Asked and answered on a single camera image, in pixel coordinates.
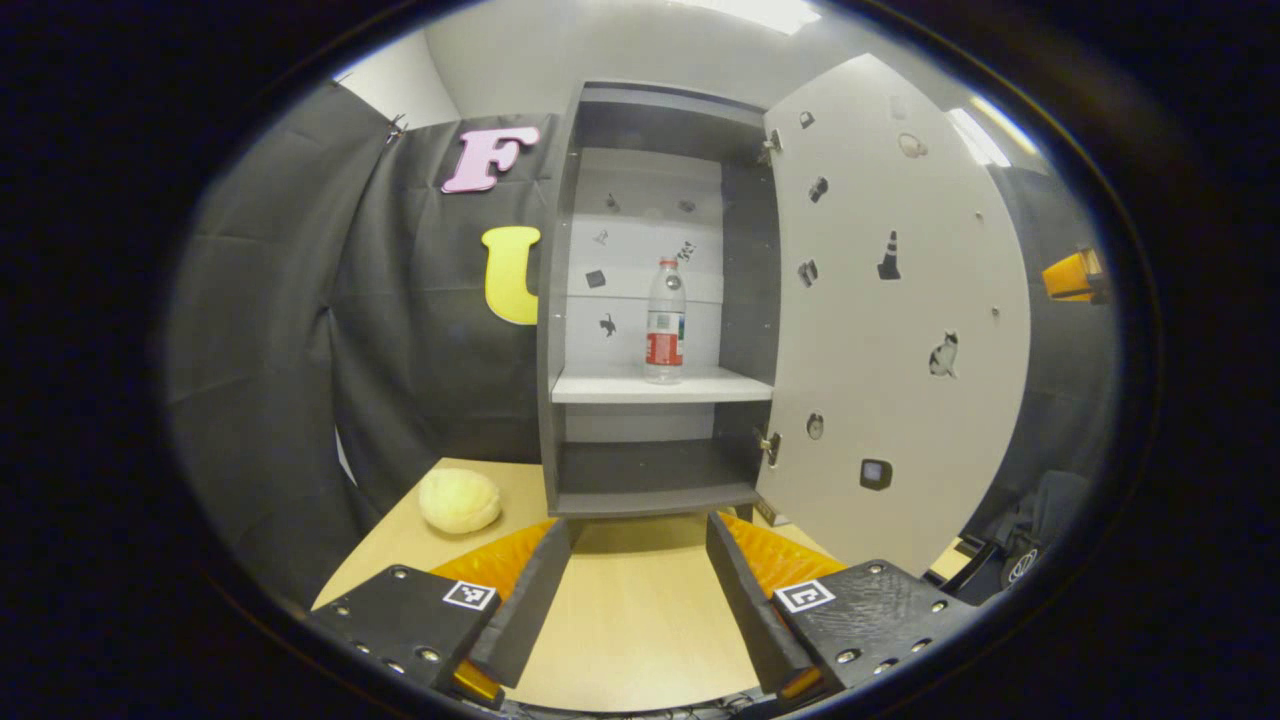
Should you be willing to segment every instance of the bottom shelf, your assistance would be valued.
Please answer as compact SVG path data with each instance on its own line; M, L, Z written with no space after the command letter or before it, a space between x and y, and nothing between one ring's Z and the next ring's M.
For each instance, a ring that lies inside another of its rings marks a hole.
M755 502L751 468L716 439L566 443L556 516L630 518Z

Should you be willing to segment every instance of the black curtain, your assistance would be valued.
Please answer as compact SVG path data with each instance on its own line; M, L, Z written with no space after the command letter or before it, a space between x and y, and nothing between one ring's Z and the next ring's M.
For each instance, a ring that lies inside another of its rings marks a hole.
M202 197L166 322L188 482L250 574L303 607L378 519L337 459L330 293L387 132L339 86L280 117Z
M1120 309L1051 300L1041 275L1082 246L1106 254L1089 217L1056 178L1021 168L992 168L991 176L1027 265L1032 333L1027 388L1009 450L965 525L983 538L1046 473L1074 473L1091 484L1097 479L1115 430L1121 372Z
M541 138L497 187L439 192L461 133L520 126ZM539 461L536 328L489 310L480 237L552 231L556 126L480 118L388 142L387 118L330 85L204 196L168 319L170 427L211 524L278 600L310 607L440 457Z
M484 192L443 193L472 129L538 127L541 138ZM539 462L535 325L484 296L485 231L548 237L563 163L556 115L504 115L419 128L378 163L333 295L334 400L352 474L388 511L442 456ZM527 288L538 293L540 247Z

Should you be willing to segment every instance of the cabinet shelf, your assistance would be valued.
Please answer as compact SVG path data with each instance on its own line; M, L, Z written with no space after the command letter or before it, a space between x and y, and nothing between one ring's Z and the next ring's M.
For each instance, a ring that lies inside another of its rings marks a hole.
M773 387L724 368L684 369L681 382L654 384L644 368L567 366L552 388L556 404L641 405L668 402L750 402L772 400Z
M751 468L714 439L564 443L552 515L628 518L755 502Z

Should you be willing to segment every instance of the white shelf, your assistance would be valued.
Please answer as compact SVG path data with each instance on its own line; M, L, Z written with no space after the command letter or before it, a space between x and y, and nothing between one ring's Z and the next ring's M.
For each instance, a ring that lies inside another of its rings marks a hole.
M685 368L680 383L659 386L645 382L640 365L567 366L552 388L552 402L561 404L748 402L772 398L772 386L724 368Z

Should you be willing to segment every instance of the red bottle label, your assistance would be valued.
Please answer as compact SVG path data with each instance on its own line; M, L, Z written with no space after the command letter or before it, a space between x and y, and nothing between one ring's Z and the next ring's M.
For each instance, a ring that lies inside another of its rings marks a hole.
M685 364L685 314L649 313L649 342L644 361L650 365Z

